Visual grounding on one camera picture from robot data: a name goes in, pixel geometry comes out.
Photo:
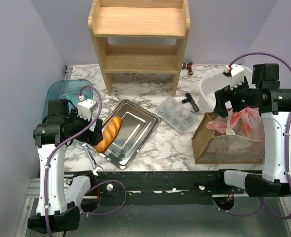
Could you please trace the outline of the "pink plastic grocery bag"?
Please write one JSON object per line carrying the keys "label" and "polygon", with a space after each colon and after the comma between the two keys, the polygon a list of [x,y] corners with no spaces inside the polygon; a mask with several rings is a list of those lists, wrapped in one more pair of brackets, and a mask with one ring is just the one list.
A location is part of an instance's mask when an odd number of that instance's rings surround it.
{"label": "pink plastic grocery bag", "polygon": [[245,107],[239,112],[228,111],[228,117],[218,116],[207,123],[206,128],[221,135],[238,135],[264,141],[264,125],[257,108]]}

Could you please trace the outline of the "brown burlap tote bag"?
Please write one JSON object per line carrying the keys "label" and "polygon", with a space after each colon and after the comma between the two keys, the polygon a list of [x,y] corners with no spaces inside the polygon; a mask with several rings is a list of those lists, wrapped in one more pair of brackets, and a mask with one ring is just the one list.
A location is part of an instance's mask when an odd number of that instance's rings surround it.
{"label": "brown burlap tote bag", "polygon": [[214,112],[205,113],[192,137],[195,164],[261,164],[265,142],[207,129],[206,125],[217,117]]}

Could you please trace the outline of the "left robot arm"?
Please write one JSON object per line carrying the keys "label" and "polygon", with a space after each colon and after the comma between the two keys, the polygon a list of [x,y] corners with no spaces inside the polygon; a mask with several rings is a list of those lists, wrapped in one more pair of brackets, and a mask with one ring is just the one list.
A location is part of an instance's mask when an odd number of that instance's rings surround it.
{"label": "left robot arm", "polygon": [[76,230],[84,195],[96,191],[97,183],[87,174],[76,175],[68,190],[64,185],[64,159],[67,147],[78,140],[92,146],[102,141],[103,121],[92,118],[98,103],[80,99],[76,106],[67,99],[49,100],[47,114],[33,131],[40,161],[39,201],[28,228],[42,233]]}

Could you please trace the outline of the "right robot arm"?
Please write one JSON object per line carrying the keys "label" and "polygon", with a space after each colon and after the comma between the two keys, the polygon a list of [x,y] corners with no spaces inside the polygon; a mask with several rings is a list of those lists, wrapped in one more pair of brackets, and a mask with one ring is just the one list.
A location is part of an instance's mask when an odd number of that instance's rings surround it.
{"label": "right robot arm", "polygon": [[223,73],[231,82],[215,92],[214,112],[227,117],[227,102],[235,112],[246,107],[257,108],[264,126],[265,161],[260,175],[226,170],[215,180],[215,189],[224,194],[234,186],[256,198],[290,196],[291,89],[280,88],[279,65],[254,65],[252,84],[255,88],[249,88],[244,68],[240,65],[227,66]]}

